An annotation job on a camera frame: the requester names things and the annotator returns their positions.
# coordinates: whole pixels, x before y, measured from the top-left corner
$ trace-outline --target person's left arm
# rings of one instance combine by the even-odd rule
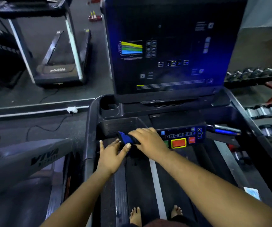
[[[104,149],[100,141],[97,170],[40,227],[86,226],[104,184],[117,171],[131,147],[128,143],[118,154],[119,145],[117,139]]]

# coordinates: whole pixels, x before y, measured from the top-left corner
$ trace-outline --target person's left hand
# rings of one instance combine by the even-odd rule
[[[98,160],[97,169],[104,169],[107,170],[109,173],[114,174],[121,162],[123,161],[124,157],[126,156],[127,152],[131,148],[131,144],[126,144],[120,153],[118,153],[120,142],[119,139],[116,139],[106,148],[103,146],[103,142],[100,140],[100,157]]]

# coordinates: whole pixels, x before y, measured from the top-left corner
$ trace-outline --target person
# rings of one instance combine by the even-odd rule
[[[214,227],[272,227],[272,208],[169,150],[155,129],[138,128],[129,134],[140,142],[140,145],[137,145],[138,149],[148,158],[159,163],[179,183],[198,210]],[[119,140],[116,140],[104,148],[100,141],[100,158],[96,171],[43,222],[41,227],[86,226],[104,184],[117,171],[131,148],[131,144],[126,144],[118,153],[119,145]],[[182,211],[175,206],[172,215],[182,217],[182,214]],[[142,226],[140,207],[134,208],[130,213],[129,225]],[[179,221],[155,220],[146,226],[187,225]]]

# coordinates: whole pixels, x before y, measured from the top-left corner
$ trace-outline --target cup holder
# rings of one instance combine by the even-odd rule
[[[119,114],[118,103],[114,96],[104,96],[100,99],[100,115],[103,118],[113,117]]]

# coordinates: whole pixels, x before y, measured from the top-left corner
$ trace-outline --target bare foot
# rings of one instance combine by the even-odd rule
[[[171,213],[171,219],[177,215],[182,215],[182,210],[178,206],[174,206],[172,213]]]
[[[132,209],[132,212],[130,213],[130,223],[137,225],[138,227],[142,227],[141,213],[139,207],[137,207],[137,212],[135,207],[134,209]]]

